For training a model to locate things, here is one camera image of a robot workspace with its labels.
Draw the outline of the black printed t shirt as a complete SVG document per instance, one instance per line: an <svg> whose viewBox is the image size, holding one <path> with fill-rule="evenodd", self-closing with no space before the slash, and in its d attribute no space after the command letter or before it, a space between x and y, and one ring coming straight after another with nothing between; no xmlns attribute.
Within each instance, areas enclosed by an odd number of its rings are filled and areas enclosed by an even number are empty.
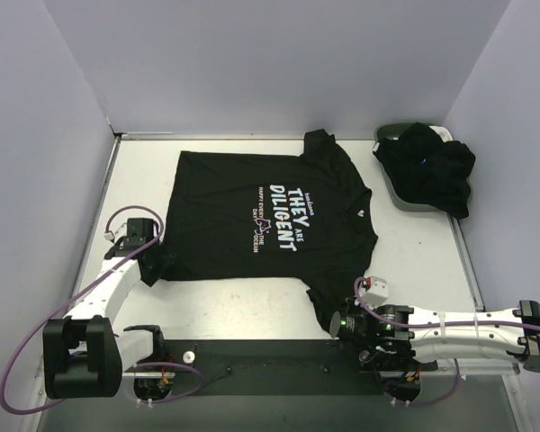
<svg viewBox="0 0 540 432"><path fill-rule="evenodd" d="M324 130L307 133L298 156L184 151L167 209L162 278L296 278L327 329L371 264L372 195Z"/></svg>

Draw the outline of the black t shirt pile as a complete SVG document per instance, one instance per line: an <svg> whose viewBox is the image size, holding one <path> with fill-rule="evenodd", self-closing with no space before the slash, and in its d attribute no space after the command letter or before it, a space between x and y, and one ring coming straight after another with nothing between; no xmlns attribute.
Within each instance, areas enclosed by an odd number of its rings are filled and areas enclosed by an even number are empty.
<svg viewBox="0 0 540 432"><path fill-rule="evenodd" d="M459 140L443 142L430 127L414 122L396 138L381 136L373 154L402 201L465 219L476 156Z"/></svg>

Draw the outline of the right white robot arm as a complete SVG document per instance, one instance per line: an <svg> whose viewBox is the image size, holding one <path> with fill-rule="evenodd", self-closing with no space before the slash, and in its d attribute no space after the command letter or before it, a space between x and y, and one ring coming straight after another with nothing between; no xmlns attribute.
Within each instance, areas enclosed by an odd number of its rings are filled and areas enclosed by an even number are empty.
<svg viewBox="0 0 540 432"><path fill-rule="evenodd" d="M540 303L474 314L350 304L332 315L329 333L379 371L399 371L439 360L485 359L522 365L540 374Z"/></svg>

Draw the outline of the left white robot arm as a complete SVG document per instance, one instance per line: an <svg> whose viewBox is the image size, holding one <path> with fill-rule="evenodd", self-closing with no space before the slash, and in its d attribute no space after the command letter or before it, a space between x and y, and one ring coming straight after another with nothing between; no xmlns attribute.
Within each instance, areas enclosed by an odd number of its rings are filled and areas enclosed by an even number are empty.
<svg viewBox="0 0 540 432"><path fill-rule="evenodd" d="M44 382L52 400L112 397L122 374L137 363L147 370L168 357L158 325L123 330L113 323L131 290L158 280L158 223L130 218L126 234L103 257L99 284L61 319L42 330Z"/></svg>

